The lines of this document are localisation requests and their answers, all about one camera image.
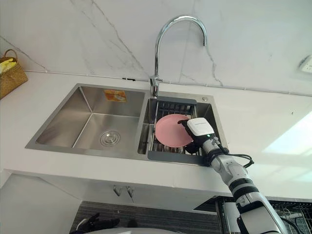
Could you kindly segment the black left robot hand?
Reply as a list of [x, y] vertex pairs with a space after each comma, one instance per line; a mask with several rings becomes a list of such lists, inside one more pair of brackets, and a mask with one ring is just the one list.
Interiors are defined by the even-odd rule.
[[83, 219], [75, 228], [74, 233], [88, 233], [93, 231], [99, 231], [104, 229], [111, 229], [116, 227], [120, 223], [119, 218], [103, 219], [99, 218], [100, 213], [96, 213], [90, 218]]

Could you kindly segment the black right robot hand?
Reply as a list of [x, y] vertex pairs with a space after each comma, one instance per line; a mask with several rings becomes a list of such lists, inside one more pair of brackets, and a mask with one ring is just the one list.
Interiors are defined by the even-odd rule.
[[210, 123], [203, 117], [197, 117], [186, 120], [179, 120], [188, 135], [192, 138], [192, 142], [184, 148], [190, 154], [195, 154], [199, 149], [203, 149], [205, 153], [214, 149], [215, 132]]

